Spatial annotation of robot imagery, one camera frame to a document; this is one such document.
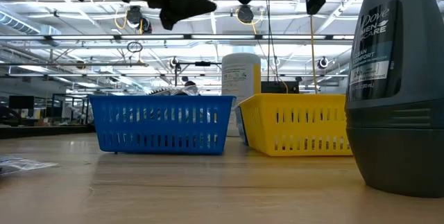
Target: yellow basket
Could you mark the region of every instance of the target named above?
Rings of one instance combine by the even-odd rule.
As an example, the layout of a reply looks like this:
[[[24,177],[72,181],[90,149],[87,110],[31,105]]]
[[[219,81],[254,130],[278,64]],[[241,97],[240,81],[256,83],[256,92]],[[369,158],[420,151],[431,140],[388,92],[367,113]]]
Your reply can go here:
[[[344,105],[344,95],[256,94],[239,104],[246,143],[271,156],[352,155]]]

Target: ceiling beam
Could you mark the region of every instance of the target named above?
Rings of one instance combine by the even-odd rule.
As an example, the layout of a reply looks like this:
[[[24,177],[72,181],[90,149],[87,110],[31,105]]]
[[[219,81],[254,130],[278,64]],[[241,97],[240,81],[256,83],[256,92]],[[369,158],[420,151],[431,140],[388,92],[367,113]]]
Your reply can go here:
[[[324,22],[316,29],[314,34],[319,34],[322,31],[324,31],[333,21],[341,16],[341,14],[347,10],[347,8],[353,3],[355,0],[342,0],[342,2],[339,4],[339,6],[333,10],[333,12],[328,16],[327,19],[324,20]]]

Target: deodorant label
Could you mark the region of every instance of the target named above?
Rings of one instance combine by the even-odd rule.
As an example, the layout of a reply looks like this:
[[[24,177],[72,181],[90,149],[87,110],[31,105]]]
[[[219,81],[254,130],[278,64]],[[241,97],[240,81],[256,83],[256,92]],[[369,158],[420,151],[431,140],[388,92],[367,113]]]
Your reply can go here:
[[[383,3],[361,14],[350,63],[348,100],[384,98],[400,88],[402,4]]]

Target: wooden table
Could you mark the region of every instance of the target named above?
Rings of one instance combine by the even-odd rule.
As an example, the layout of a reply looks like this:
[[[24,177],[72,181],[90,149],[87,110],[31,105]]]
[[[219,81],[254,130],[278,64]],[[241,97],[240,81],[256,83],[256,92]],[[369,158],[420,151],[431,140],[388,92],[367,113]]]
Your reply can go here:
[[[444,199],[366,187],[352,157],[103,153],[95,135],[0,140],[57,166],[0,177],[0,223],[444,223]]]

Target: deodorant bottle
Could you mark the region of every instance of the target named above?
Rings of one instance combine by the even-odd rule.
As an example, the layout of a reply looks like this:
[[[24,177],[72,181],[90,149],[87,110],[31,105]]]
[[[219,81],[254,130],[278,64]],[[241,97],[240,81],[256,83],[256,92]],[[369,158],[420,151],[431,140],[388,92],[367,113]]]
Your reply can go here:
[[[444,23],[436,0],[364,0],[347,134],[366,184],[444,196]]]

